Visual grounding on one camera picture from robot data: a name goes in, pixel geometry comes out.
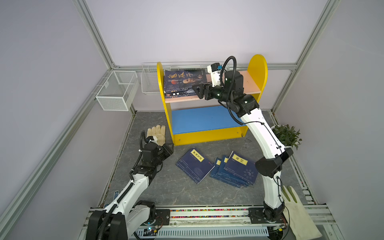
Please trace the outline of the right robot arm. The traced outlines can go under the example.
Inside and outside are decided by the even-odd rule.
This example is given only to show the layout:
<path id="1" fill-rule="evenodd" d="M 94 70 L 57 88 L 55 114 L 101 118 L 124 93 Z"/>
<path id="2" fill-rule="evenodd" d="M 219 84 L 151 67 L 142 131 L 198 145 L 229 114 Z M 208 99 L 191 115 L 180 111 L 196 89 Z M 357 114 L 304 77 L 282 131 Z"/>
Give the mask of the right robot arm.
<path id="1" fill-rule="evenodd" d="M 213 63 L 207 67 L 211 83 L 194 85 L 192 88 L 199 99 L 216 99 L 226 108 L 231 118 L 251 131 L 264 156 L 255 163 L 262 175 L 264 184 L 264 209 L 260 213 L 250 212 L 250 216 L 264 219 L 269 223 L 279 220 L 285 209 L 282 197 L 281 171 L 283 163 L 293 154 L 274 134 L 265 120 L 259 106 L 261 94 L 245 94 L 245 76 L 237 71 L 234 56 L 226 59 L 223 65 Z"/>

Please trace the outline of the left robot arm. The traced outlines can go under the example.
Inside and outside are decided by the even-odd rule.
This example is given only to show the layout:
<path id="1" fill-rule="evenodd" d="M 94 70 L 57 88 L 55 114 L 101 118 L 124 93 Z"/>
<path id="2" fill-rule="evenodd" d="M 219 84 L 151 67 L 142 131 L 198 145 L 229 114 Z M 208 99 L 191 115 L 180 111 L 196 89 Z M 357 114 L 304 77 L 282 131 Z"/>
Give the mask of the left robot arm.
<path id="1" fill-rule="evenodd" d="M 139 197 L 173 154 L 173 148 L 166 144 L 166 127 L 157 125 L 142 131 L 139 153 L 129 171 L 127 185 L 107 207 L 92 213 L 87 240 L 127 240 L 131 236 L 138 240 L 137 229 L 156 221 L 155 203 L 139 200 Z"/>

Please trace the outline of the purple book with old man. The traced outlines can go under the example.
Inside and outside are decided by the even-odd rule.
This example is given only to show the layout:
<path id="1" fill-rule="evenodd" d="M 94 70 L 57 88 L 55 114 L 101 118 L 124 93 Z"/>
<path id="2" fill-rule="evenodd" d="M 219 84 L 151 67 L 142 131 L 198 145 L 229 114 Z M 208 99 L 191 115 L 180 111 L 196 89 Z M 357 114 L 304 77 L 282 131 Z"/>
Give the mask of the purple book with old man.
<path id="1" fill-rule="evenodd" d="M 199 99 L 199 97 L 196 94 L 185 94 L 185 95 L 165 95 L 165 99 Z"/>

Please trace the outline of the separate blue yellow-label book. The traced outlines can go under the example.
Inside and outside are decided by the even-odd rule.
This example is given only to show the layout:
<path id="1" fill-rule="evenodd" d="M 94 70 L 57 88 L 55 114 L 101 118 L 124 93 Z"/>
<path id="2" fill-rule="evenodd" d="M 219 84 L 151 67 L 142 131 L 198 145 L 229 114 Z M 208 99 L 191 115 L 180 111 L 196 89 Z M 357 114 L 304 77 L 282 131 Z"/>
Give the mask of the separate blue yellow-label book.
<path id="1" fill-rule="evenodd" d="M 214 164 L 195 148 L 189 149 L 176 162 L 176 166 L 196 184 L 199 184 L 214 168 Z"/>

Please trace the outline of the dark wolf cover book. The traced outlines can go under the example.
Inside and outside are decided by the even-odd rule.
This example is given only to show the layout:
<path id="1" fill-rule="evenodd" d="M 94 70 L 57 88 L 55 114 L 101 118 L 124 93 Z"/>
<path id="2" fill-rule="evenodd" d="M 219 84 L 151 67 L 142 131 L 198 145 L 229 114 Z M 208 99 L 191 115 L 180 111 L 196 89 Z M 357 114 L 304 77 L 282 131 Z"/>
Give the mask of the dark wolf cover book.
<path id="1" fill-rule="evenodd" d="M 193 89 L 188 89 L 186 91 L 172 92 L 172 93 L 165 94 L 166 99 L 189 97 L 189 96 L 197 96 L 197 94 Z"/>

